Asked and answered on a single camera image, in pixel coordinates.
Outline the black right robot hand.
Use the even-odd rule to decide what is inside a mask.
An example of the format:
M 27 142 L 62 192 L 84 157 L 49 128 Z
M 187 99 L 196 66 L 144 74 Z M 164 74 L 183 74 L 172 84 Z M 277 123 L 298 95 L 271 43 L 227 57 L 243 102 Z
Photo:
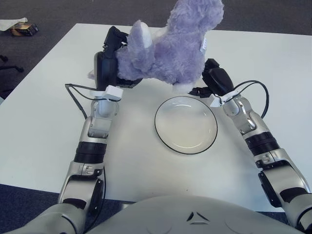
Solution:
M 213 58 L 205 62 L 202 80 L 206 87 L 193 88 L 189 94 L 200 98 L 209 98 L 210 95 L 222 97 L 234 90 L 234 85 L 227 72 L 220 68 L 219 64 Z

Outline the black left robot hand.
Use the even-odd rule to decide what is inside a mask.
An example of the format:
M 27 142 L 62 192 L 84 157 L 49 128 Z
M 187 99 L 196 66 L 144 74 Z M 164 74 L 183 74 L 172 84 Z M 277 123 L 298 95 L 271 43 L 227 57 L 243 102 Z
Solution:
M 116 51 L 127 45 L 127 36 L 127 33 L 120 31 L 115 26 L 110 27 L 104 41 L 103 50 L 97 52 L 94 56 L 94 76 L 97 90 L 104 91 L 109 85 L 134 88 L 142 81 L 141 79 L 131 81 L 117 76 L 118 60 Z

